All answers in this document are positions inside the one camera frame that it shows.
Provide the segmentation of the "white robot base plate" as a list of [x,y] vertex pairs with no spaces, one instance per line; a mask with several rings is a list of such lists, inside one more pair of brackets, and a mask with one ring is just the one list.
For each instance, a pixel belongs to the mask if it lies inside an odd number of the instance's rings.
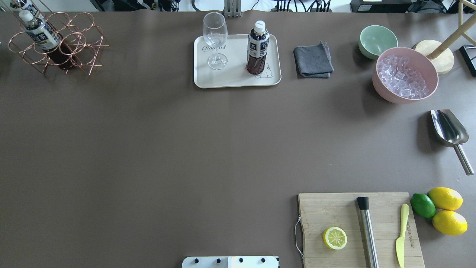
[[279,268],[278,256],[189,256],[182,268]]

